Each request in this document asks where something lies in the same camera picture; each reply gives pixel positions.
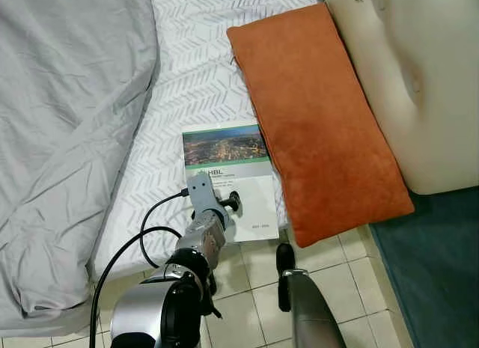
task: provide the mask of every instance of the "chevron pattern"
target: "chevron pattern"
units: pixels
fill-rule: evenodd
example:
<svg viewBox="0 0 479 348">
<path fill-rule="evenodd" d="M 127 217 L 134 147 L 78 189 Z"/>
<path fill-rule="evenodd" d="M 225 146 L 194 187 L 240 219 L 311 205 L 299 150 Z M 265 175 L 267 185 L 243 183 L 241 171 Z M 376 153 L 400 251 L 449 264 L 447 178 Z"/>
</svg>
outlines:
<svg viewBox="0 0 479 348">
<path fill-rule="evenodd" d="M 111 256 L 138 233 L 153 204 L 186 185 L 181 129 L 197 123 L 254 117 L 242 73 L 233 58 L 226 29 L 322 0 L 152 0 L 159 43 L 159 75 L 149 106 L 123 164 L 114 200 L 94 253 L 93 274 L 101 274 Z M 281 183 L 275 175 L 278 223 L 287 222 Z M 184 231 L 189 200 L 159 207 L 149 225 Z M 166 258 L 176 239 L 155 233 L 145 237 L 147 251 Z M 134 245 L 118 261 L 113 275 L 146 268 Z"/>
</svg>

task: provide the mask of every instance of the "blue mat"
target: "blue mat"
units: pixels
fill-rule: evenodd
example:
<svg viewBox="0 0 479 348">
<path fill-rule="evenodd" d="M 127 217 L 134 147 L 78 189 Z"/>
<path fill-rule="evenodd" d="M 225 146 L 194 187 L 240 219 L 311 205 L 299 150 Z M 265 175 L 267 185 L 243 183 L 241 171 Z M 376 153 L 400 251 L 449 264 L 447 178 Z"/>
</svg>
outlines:
<svg viewBox="0 0 479 348">
<path fill-rule="evenodd" d="M 479 190 L 410 195 L 415 213 L 371 229 L 415 348 L 478 348 Z"/>
</svg>

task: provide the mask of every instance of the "black cable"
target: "black cable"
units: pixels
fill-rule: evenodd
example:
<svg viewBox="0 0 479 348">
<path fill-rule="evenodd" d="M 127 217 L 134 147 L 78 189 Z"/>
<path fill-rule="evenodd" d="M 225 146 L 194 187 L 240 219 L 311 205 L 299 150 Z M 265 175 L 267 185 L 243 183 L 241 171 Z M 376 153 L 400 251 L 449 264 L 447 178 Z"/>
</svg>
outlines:
<svg viewBox="0 0 479 348">
<path fill-rule="evenodd" d="M 181 238 L 181 235 L 176 232 L 173 228 L 169 227 L 162 227 L 162 226 L 156 226 L 156 227 L 151 227 L 148 228 L 147 230 L 144 230 L 140 233 L 138 233 L 136 236 L 131 238 L 127 243 L 121 246 L 121 248 L 115 253 L 113 258 L 109 261 L 109 263 L 106 265 L 105 270 L 103 271 L 98 283 L 97 283 L 97 288 L 95 288 L 95 294 L 93 295 L 93 302 L 91 303 L 91 315 L 90 315 L 90 348 L 95 348 L 95 337 L 97 333 L 97 311 L 98 311 L 98 300 L 100 299 L 100 292 L 103 288 L 103 284 L 105 283 L 106 276 L 110 273 L 110 270 L 112 269 L 113 265 L 117 261 L 117 259 L 126 251 L 128 247 L 130 247 L 137 239 L 141 239 L 144 235 L 149 234 L 151 232 L 156 232 L 156 231 L 167 231 L 167 232 L 172 232 L 176 237 Z"/>
<path fill-rule="evenodd" d="M 148 220 L 148 217 L 150 216 L 150 214 L 157 208 L 159 207 L 160 205 L 164 204 L 165 202 L 168 202 L 170 200 L 172 200 L 173 198 L 176 198 L 176 197 L 186 197 L 188 195 L 188 189 L 182 189 L 180 192 L 178 192 L 176 195 L 172 195 L 168 198 L 165 198 L 164 200 L 161 200 L 160 202 L 158 202 L 157 204 L 154 204 L 147 212 L 146 215 L 144 215 L 144 218 L 143 218 L 143 222 L 141 223 L 141 228 L 140 228 L 140 233 L 143 233 L 143 230 L 144 230 L 144 226 L 147 224 L 147 220 Z M 141 253 L 143 254 L 143 257 L 145 260 L 147 260 L 147 262 L 153 267 L 153 268 L 158 268 L 158 265 L 156 263 L 154 263 L 150 256 L 148 256 L 148 253 L 147 253 L 147 250 L 144 248 L 144 242 L 143 242 L 143 235 L 140 236 L 140 249 L 141 249 Z"/>
</svg>

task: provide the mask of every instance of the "book cover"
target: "book cover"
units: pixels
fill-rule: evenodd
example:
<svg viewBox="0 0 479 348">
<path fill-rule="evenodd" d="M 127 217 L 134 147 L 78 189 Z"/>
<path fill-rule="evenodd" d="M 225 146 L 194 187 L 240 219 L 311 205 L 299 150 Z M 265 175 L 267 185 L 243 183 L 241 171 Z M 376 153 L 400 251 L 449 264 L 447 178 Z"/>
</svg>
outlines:
<svg viewBox="0 0 479 348">
<path fill-rule="evenodd" d="M 183 128 L 186 178 L 206 171 L 216 197 L 237 191 L 242 207 L 228 209 L 233 224 L 228 242 L 278 238 L 278 220 L 268 151 L 254 121 L 234 121 Z"/>
</svg>

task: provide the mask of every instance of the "velvet pillow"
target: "velvet pillow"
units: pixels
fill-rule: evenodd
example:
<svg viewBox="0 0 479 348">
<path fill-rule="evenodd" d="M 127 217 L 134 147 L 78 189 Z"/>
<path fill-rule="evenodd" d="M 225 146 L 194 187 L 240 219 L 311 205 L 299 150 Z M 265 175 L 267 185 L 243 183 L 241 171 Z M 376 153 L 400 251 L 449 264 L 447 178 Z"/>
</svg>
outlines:
<svg viewBox="0 0 479 348">
<path fill-rule="evenodd" d="M 229 28 L 228 37 L 300 247 L 414 211 L 324 4 Z"/>
</svg>

